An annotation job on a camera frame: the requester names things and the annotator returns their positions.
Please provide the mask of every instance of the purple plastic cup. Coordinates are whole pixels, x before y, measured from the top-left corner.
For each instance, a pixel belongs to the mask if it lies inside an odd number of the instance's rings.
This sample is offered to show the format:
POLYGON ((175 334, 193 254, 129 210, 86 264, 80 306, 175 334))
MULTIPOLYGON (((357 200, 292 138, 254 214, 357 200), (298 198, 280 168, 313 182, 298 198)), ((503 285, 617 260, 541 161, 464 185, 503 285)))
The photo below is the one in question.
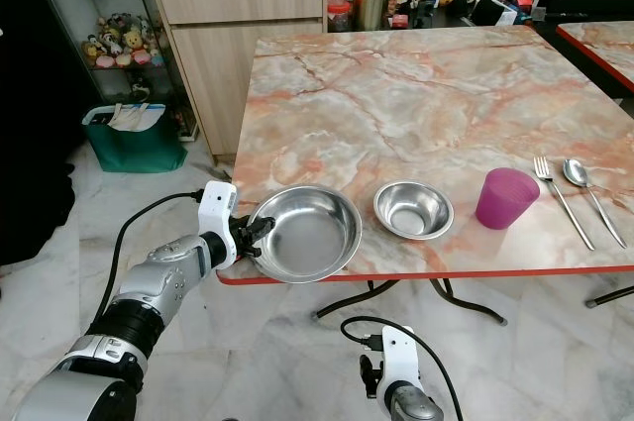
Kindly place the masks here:
POLYGON ((504 230, 539 197, 532 177, 513 168, 496 168, 486 175, 475 215, 491 230, 504 230))

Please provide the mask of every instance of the metal fork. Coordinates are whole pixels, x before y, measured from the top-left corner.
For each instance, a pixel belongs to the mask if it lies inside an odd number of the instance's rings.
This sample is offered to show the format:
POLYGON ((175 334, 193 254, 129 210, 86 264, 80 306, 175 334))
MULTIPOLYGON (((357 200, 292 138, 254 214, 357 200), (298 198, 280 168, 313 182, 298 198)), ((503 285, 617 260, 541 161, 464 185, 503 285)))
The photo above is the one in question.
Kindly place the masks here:
POLYGON ((559 188, 555 184, 555 181, 553 181, 553 177, 550 174, 550 171, 548 170, 548 162, 546 161, 546 158, 534 157, 533 161, 535 163, 535 173, 537 174, 537 177, 540 180, 547 181, 551 185, 553 185, 553 188, 555 188, 555 191, 557 192, 559 199, 562 201, 564 208, 566 208, 566 211, 568 212, 568 216, 571 217, 571 220, 573 221, 575 228, 577 228, 577 231, 579 232, 581 238, 583 239, 583 242, 590 250, 594 251, 594 245, 592 244, 592 241, 590 240, 590 238, 587 236, 587 234, 585 233, 585 231, 579 224, 579 221, 577 220, 575 213, 573 213, 573 209, 570 206, 568 206, 568 203, 566 202, 564 195, 562 195, 562 192, 559 191, 559 188))

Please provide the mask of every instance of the small metal bowl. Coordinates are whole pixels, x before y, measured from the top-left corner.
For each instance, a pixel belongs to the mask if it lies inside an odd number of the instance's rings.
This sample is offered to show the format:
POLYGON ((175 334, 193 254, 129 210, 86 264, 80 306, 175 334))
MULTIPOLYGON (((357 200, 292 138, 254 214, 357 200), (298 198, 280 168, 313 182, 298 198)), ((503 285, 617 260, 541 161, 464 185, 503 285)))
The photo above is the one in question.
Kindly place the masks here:
POLYGON ((454 222, 454 208, 442 191, 410 180, 382 186, 374 196, 374 213, 385 228, 410 240, 438 238, 454 222))
POLYGON ((342 193, 320 185, 294 185, 275 192, 251 215, 272 216, 275 227, 254 246, 261 272, 282 282, 313 282, 345 266, 359 247, 359 210, 342 193))

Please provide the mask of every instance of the container lid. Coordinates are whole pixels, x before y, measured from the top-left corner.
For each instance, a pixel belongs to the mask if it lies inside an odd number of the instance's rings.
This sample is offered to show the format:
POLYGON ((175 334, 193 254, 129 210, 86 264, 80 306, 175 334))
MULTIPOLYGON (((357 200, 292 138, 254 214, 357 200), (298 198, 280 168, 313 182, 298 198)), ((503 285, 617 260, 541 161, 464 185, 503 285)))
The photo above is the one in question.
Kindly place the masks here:
POLYGON ((350 12, 350 3, 344 2, 343 5, 328 4, 328 13, 348 13, 350 12))

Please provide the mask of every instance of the spoon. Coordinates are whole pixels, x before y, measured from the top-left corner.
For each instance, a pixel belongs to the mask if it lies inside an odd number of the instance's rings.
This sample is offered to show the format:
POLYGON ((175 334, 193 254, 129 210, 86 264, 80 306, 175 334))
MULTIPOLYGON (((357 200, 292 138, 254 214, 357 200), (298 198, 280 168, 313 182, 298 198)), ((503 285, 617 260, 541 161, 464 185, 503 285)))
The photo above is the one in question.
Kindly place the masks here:
POLYGON ((594 196, 594 193, 592 193, 592 190, 590 190, 590 184, 587 181, 587 173, 585 173, 585 168, 583 168, 581 163, 573 158, 566 158, 564 160, 564 175, 571 183, 575 184, 576 186, 587 188, 587 192, 592 197, 592 200, 594 200, 596 209, 601 214, 601 218, 603 218, 603 223, 605 223, 607 229, 610 230, 610 233, 612 234, 614 239, 618 241, 618 244, 621 245, 623 248, 627 248, 627 245, 623 241, 623 238, 621 238, 618 234, 618 231, 616 231, 614 223, 612 223, 612 220, 610 220, 610 217, 607 216, 607 213, 605 213, 605 210, 594 196))

